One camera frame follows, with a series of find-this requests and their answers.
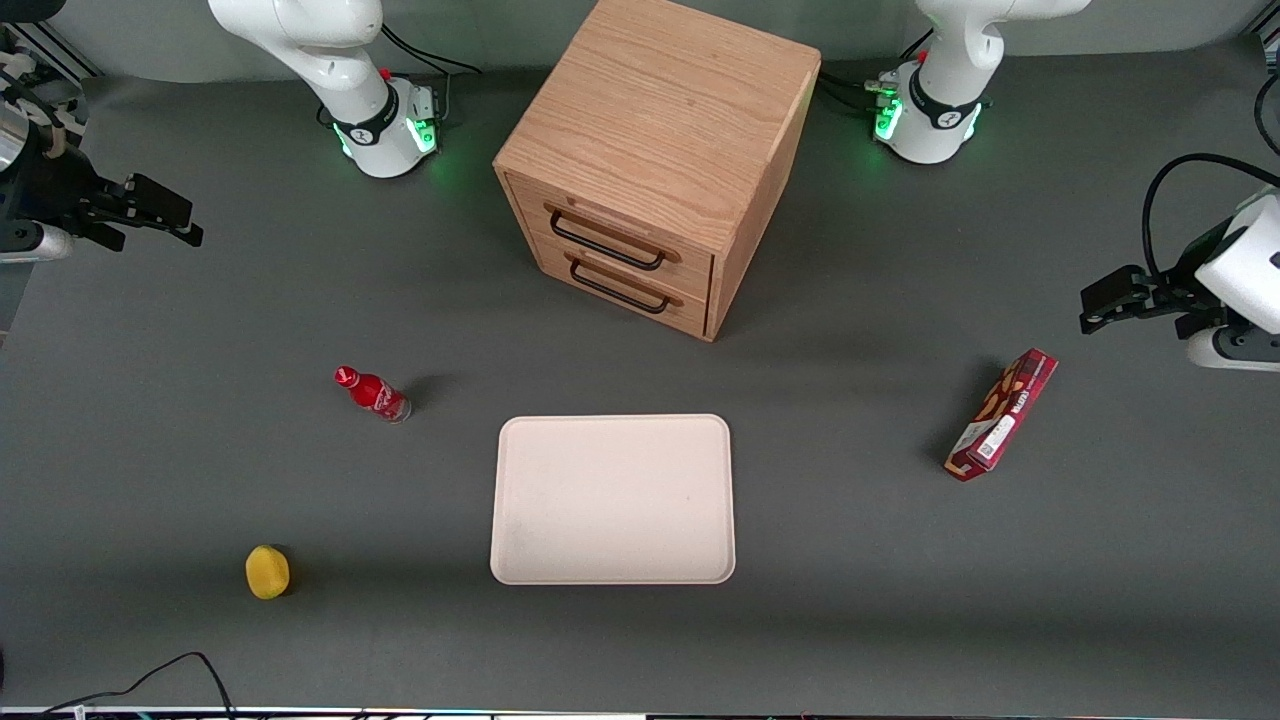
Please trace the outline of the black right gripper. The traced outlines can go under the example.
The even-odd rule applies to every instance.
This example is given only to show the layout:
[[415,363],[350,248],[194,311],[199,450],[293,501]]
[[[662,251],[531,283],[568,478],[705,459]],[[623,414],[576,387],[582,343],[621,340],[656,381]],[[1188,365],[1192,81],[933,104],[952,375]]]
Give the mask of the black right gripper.
[[[76,147],[46,158],[37,140],[4,140],[1,250],[69,251],[77,240],[87,240],[122,251],[125,234],[108,220],[120,211],[123,196],[124,186],[101,177]],[[165,184],[129,174],[125,204],[150,219],[129,218],[128,225],[202,246],[204,228],[191,223],[192,202]]]

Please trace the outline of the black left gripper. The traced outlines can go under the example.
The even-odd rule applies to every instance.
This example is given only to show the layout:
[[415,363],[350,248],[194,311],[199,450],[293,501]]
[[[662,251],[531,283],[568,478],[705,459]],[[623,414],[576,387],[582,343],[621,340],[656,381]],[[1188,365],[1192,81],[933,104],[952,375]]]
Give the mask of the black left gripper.
[[[1225,219],[1193,240],[1179,259],[1167,269],[1161,269],[1155,256],[1153,236],[1148,236],[1148,270],[1158,288],[1155,306],[1178,315],[1175,332],[1188,341],[1207,331],[1220,341],[1242,338],[1242,318],[1228,309],[1213,291],[1196,278],[1196,272],[1216,258],[1228,246]],[[1120,266],[1094,281],[1083,290],[1080,331],[1093,334],[1116,322],[1147,319],[1151,296],[1149,277],[1140,266]]]

